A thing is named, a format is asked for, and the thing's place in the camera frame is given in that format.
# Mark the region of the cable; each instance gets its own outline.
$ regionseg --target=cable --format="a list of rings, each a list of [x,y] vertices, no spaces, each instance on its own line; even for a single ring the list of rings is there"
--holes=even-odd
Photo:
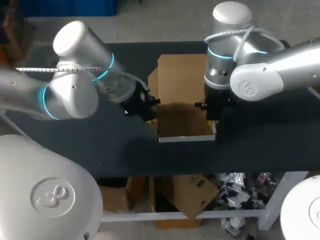
[[[216,33],[216,34],[207,36],[204,39],[204,42],[209,44],[210,42],[216,41],[217,38],[219,38],[219,37],[225,37],[225,36],[229,36],[229,35],[242,35],[243,34],[243,37],[242,37],[240,43],[238,44],[238,46],[235,49],[233,57],[217,55],[217,54],[213,53],[210,50],[210,48],[208,47],[208,51],[211,54],[213,54],[214,56],[219,57],[219,58],[223,58],[223,59],[233,59],[233,61],[237,63],[239,52],[243,49],[243,47],[244,47],[244,45],[245,45],[250,33],[261,33],[261,35],[263,35],[266,38],[268,38],[268,39],[274,41],[275,43],[277,43],[282,48],[281,50],[285,49],[285,46],[283,45],[283,43],[281,41],[279,41],[278,39],[276,39],[271,32],[269,32],[269,31],[267,31],[267,30],[265,30],[263,28],[255,28],[254,25],[251,25],[247,29],[224,31],[224,32],[220,32],[220,33]],[[267,52],[264,52],[264,51],[257,51],[257,52],[262,53],[262,54],[266,54],[267,53]]]
[[[315,95],[318,99],[320,99],[320,94],[319,94],[316,90],[314,90],[311,86],[308,87],[308,90],[309,90],[313,95]]]
[[[72,66],[72,64],[70,62],[62,62],[64,64],[70,65]],[[125,71],[121,71],[115,68],[110,68],[110,67],[99,67],[99,66],[93,66],[93,67],[54,67],[54,68],[46,68],[46,67],[17,67],[16,68],[18,71],[21,72],[37,72],[37,73],[63,73],[63,72],[95,72],[95,71],[100,71],[100,72],[105,72],[105,71],[109,71],[111,73],[116,73],[119,74],[121,76],[127,77],[129,79],[132,79],[134,81],[137,81],[138,83],[140,83],[142,85],[142,87],[149,92],[150,89],[148,88],[148,86],[145,84],[144,81],[142,81],[140,78],[125,72]]]
[[[233,61],[234,62],[238,62],[238,56],[239,56],[239,52],[244,48],[244,45],[249,37],[249,34],[253,31],[253,29],[255,28],[255,25],[252,25],[251,27],[249,27],[246,31],[245,34],[243,35],[243,37],[241,38],[240,43],[238,44],[238,46],[235,49],[234,55],[233,55]]]
[[[207,36],[204,41],[208,44],[209,42],[212,42],[213,39],[219,38],[219,37],[225,37],[228,35],[241,35],[241,34],[245,34],[247,32],[248,29],[241,29],[241,30],[233,30],[233,31],[224,31],[224,32],[220,32],[220,33],[216,33],[210,36]],[[254,28],[251,33],[261,33],[261,34],[266,34],[266,35],[270,35],[273,36],[273,34],[263,28]]]

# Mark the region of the concrete floor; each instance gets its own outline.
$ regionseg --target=concrete floor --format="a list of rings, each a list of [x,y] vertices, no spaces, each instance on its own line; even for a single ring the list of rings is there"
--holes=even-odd
[[[201,41],[210,34],[212,10],[223,0],[120,0],[117,16],[29,18],[38,44],[51,44],[59,29],[85,22],[105,43]],[[252,23],[290,44],[320,35],[318,0],[238,0]]]
[[[210,34],[212,10],[223,0],[122,0],[113,17],[29,18],[38,45],[51,45],[66,23],[85,22],[105,43],[202,41]],[[318,0],[238,0],[253,12],[252,23],[291,45],[320,36]],[[218,219],[195,229],[155,229],[152,221],[103,223],[94,240],[226,240]],[[244,233],[258,240],[283,240],[279,221],[259,232],[254,219]]]

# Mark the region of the blue crate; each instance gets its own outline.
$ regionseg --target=blue crate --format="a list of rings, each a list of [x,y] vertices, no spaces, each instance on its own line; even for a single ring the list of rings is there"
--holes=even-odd
[[[118,0],[20,0],[28,17],[115,16]]]

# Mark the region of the white robotic arm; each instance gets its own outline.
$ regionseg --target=white robotic arm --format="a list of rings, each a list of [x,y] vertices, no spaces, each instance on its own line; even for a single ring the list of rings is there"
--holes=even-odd
[[[94,178],[31,139],[0,136],[0,239],[91,240],[103,214]]]
[[[57,68],[17,68],[54,73],[50,82],[0,65],[0,108],[40,120],[87,118],[98,107],[99,90],[129,115],[139,115],[145,121],[154,118],[151,106],[159,100],[149,95],[141,79],[124,72],[115,55],[83,22],[64,26],[54,39],[53,49],[59,56]]]
[[[272,54],[251,53],[230,77],[232,91],[246,101],[258,101],[284,90],[320,84],[320,38]]]
[[[204,73],[207,120],[220,120],[240,99],[259,101],[273,94],[320,85],[320,38],[293,47],[252,25],[252,12],[234,1],[218,4],[212,13]]]

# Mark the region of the robotic arm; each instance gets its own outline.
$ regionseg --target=robotic arm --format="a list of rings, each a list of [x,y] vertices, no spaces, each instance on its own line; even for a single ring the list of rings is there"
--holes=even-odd
[[[98,90],[127,114],[139,115],[145,121],[154,118],[151,106],[159,100],[149,95],[141,79],[125,72],[115,55],[83,22],[64,26],[54,39],[53,49],[59,56],[57,68],[18,71],[0,65],[1,108],[25,112],[40,120],[87,118],[98,107]],[[50,82],[43,82],[22,71],[54,75]]]
[[[258,101],[284,90],[319,85],[319,56],[320,38],[273,54],[248,54],[232,72],[231,89],[241,99]]]
[[[232,92],[246,101],[320,84],[320,38],[285,49],[251,23],[251,10],[239,2],[218,4],[212,13],[204,74],[207,119],[219,120]]]

